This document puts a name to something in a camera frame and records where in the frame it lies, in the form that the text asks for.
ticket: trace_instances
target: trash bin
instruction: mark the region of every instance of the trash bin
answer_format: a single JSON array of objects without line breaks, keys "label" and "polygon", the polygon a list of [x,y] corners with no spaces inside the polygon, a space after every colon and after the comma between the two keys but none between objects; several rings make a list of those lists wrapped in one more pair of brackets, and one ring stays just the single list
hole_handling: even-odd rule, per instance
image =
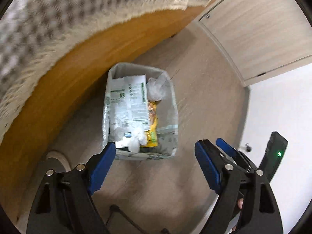
[{"label": "trash bin", "polygon": [[139,153],[129,152],[127,150],[116,149],[115,159],[123,160],[160,160],[172,158],[177,151],[178,143],[178,114],[177,103],[174,95],[174,87],[168,73],[162,69],[137,65],[132,63],[118,63],[108,72],[104,110],[103,110],[103,147],[107,144],[110,132],[110,83],[113,79],[126,76],[145,75],[146,81],[149,78],[158,78],[163,74],[166,78],[163,88],[165,97],[157,102],[156,115],[158,146],[149,148],[140,148]]}]

